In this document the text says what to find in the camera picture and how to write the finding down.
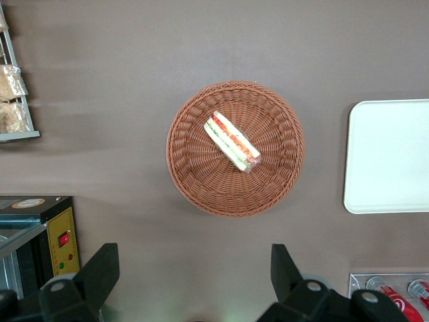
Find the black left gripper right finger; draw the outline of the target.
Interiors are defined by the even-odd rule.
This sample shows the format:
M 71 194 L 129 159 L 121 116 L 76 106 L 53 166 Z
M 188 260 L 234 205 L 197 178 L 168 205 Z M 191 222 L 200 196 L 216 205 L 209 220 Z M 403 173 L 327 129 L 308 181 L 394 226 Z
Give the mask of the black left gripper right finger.
M 271 283 L 277 302 L 259 321 L 350 321 L 349 300 L 324 283 L 305 279 L 285 245 L 271 246 Z

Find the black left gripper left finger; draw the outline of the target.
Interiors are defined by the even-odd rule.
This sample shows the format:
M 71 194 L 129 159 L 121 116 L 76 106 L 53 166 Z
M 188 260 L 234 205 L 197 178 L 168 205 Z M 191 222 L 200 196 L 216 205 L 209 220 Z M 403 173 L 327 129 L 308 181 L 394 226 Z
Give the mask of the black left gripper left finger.
M 38 295 L 44 321 L 98 321 L 119 279 L 116 243 L 104 244 L 72 278 L 51 279 Z

